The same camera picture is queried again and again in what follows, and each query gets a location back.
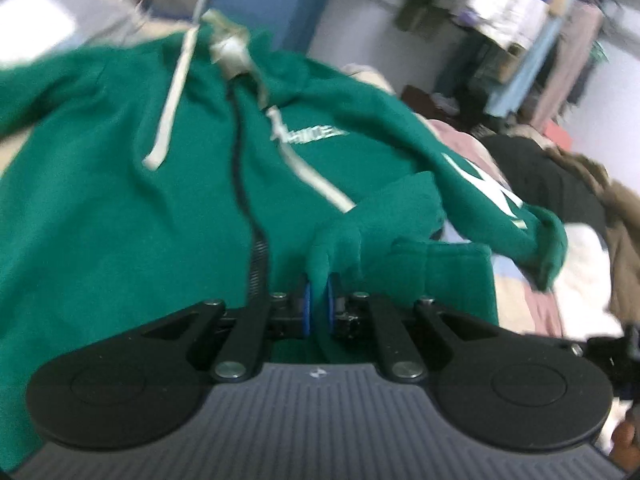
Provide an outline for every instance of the green hoodie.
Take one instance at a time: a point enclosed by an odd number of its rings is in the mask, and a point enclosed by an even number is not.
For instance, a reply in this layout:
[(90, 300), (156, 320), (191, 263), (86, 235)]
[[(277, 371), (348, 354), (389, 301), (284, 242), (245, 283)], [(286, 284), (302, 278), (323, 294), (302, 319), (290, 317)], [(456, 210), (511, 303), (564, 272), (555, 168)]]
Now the green hoodie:
[[(87, 48), (0, 72), (0, 136), (38, 122), (0, 180), (0, 465), (39, 440), (24, 391), (47, 360), (203, 298), (242, 306), (249, 225), (230, 180), (235, 124), (200, 30), (156, 170), (154, 145), (182, 35), (130, 49)], [(357, 206), (344, 214), (302, 182), (271, 140), (248, 76), (236, 82), (242, 177), (271, 250), (271, 290), (312, 282), (324, 359), (330, 272), (410, 304), (428, 294), (497, 322), (490, 250), (547, 288), (566, 237), (546, 210), (485, 180), (395, 97), (257, 36), (252, 57), (295, 152)], [(445, 219), (475, 243), (431, 240)], [(319, 359), (284, 346), (280, 360)]]

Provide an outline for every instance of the light blue cloth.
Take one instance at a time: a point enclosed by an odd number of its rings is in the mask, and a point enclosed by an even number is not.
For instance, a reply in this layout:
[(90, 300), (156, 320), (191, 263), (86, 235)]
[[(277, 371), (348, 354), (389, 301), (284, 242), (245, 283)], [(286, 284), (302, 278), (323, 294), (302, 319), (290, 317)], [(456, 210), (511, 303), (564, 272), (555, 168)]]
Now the light blue cloth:
[[(565, 11), (574, 2), (575, 0), (566, 0)], [(557, 16), (547, 20), (536, 42), (529, 49), (516, 73), (507, 84), (503, 85), (494, 80), (482, 82), (482, 86), (489, 95), (489, 100), (484, 107), (485, 114), (505, 118), (511, 112), (519, 110), (536, 80), (546, 56), (560, 34), (564, 19), (564, 16)]]

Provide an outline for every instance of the pink cloth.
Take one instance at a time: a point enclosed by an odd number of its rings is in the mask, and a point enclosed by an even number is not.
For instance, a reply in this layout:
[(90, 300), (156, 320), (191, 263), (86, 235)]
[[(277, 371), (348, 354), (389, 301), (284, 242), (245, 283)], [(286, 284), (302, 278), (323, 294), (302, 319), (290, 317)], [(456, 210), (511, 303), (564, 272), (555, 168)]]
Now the pink cloth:
[(589, 59), (604, 14), (591, 4), (575, 2), (562, 26), (558, 56), (545, 90), (529, 124), (544, 133), (547, 123), (558, 113)]
[(536, 334), (562, 337), (560, 313), (553, 293), (538, 292), (532, 290), (529, 284), (525, 284), (524, 297), (536, 327)]

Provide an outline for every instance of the red object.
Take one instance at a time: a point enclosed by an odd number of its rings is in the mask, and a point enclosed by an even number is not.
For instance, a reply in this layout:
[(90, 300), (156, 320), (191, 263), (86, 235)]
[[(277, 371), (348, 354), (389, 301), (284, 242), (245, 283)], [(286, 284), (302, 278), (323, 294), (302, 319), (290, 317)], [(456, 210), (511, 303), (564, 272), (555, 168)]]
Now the red object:
[(546, 124), (545, 137), (547, 139), (551, 139), (560, 148), (567, 150), (568, 152), (571, 151), (571, 146), (574, 143), (574, 140), (569, 136), (567, 131), (553, 121), (549, 121)]

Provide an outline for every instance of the white wall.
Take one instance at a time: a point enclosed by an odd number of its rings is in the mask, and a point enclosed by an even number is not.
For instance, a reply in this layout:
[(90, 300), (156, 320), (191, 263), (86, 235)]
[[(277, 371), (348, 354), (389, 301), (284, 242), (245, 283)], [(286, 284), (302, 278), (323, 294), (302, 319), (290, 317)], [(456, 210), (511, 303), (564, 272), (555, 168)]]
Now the white wall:
[(309, 56), (341, 68), (377, 68), (397, 93), (411, 84), (430, 91), (464, 32), (447, 25), (430, 41), (394, 25), (402, 0), (329, 0)]
[[(640, 33), (640, 13), (627, 10), (622, 23)], [(640, 59), (628, 48), (601, 43), (610, 63), (596, 69), (567, 130), (574, 151), (603, 163), (613, 178), (640, 192)]]

